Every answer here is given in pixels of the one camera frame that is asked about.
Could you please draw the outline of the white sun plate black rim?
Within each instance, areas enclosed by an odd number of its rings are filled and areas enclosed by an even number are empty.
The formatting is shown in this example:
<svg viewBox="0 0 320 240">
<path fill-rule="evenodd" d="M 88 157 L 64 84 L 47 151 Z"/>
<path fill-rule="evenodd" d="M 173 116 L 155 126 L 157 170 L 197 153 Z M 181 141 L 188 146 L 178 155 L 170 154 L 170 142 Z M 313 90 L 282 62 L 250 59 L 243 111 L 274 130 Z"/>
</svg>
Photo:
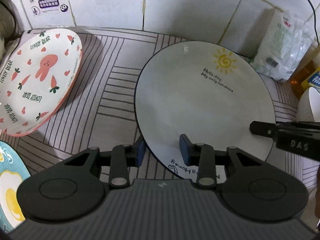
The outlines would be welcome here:
<svg viewBox="0 0 320 240">
<path fill-rule="evenodd" d="M 135 116 L 151 153 L 170 172 L 191 180 L 197 167 L 185 165 L 180 135 L 266 160 L 273 141 L 253 135 L 249 126 L 276 120 L 259 74 L 232 51 L 197 41 L 170 45 L 149 59 L 136 85 Z"/>
</svg>

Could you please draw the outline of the white ribbed bowl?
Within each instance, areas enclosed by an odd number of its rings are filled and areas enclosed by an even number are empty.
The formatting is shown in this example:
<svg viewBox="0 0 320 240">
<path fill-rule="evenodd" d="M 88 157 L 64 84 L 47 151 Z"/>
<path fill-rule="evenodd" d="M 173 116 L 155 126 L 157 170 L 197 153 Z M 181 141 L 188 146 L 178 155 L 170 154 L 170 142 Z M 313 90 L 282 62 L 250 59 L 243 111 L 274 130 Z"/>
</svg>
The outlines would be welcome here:
<svg viewBox="0 0 320 240">
<path fill-rule="evenodd" d="M 319 122 L 320 94 L 313 87 L 308 88 L 300 98 L 297 109 L 297 121 Z"/>
</svg>

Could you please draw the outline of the yellow label cooking wine bottle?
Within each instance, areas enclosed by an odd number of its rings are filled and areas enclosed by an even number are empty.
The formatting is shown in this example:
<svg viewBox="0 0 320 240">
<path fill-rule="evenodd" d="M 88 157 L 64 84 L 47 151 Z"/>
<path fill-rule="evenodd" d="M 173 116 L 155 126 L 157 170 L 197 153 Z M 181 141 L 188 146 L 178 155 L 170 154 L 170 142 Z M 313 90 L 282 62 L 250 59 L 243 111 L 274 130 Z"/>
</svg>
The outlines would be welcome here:
<svg viewBox="0 0 320 240">
<path fill-rule="evenodd" d="M 311 60 L 305 67 L 299 70 L 290 79 L 292 92 L 297 99 L 310 87 L 319 92 L 319 60 Z"/>
</svg>

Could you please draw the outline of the blue fried egg plate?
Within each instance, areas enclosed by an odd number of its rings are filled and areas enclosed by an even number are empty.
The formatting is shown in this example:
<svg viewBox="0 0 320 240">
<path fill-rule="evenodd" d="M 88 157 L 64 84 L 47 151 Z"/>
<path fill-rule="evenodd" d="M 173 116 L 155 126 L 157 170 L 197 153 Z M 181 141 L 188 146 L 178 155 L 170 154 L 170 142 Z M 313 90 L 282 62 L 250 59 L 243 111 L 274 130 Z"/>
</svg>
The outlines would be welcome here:
<svg viewBox="0 0 320 240">
<path fill-rule="evenodd" d="M 25 220 L 17 190 L 30 173 L 17 152 L 4 141 L 1 141 L 0 156 L 1 229 L 9 233 Z"/>
</svg>

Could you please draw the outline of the white plastic salt bag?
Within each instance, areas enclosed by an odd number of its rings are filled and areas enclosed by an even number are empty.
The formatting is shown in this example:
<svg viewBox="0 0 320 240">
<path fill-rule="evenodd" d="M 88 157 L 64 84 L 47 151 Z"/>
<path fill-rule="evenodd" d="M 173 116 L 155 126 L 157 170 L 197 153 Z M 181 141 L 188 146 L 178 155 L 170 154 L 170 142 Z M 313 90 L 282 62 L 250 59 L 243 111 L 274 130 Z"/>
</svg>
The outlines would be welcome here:
<svg viewBox="0 0 320 240">
<path fill-rule="evenodd" d="M 312 24 L 289 11 L 276 10 L 251 66 L 278 82 L 287 81 L 311 46 Z"/>
</svg>

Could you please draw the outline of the pink rabbit carrot plate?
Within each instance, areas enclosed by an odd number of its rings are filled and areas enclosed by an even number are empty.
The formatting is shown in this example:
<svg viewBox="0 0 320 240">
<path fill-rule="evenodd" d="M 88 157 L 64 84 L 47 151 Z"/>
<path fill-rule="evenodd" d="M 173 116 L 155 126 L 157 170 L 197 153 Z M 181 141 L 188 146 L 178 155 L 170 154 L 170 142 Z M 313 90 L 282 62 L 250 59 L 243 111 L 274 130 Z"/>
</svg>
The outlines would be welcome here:
<svg viewBox="0 0 320 240">
<path fill-rule="evenodd" d="M 80 37 L 63 28 L 18 47 L 1 71 L 1 131 L 22 137 L 47 122 L 71 92 L 82 53 Z"/>
</svg>

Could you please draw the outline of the white box purple label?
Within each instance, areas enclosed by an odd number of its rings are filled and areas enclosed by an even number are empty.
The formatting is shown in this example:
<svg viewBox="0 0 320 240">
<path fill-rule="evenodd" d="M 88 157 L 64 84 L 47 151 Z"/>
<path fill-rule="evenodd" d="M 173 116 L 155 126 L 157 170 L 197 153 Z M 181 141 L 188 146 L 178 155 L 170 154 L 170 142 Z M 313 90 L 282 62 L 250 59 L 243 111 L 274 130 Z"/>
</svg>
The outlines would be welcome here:
<svg viewBox="0 0 320 240">
<path fill-rule="evenodd" d="M 21 0 L 32 28 L 72 27 L 69 0 Z"/>
</svg>

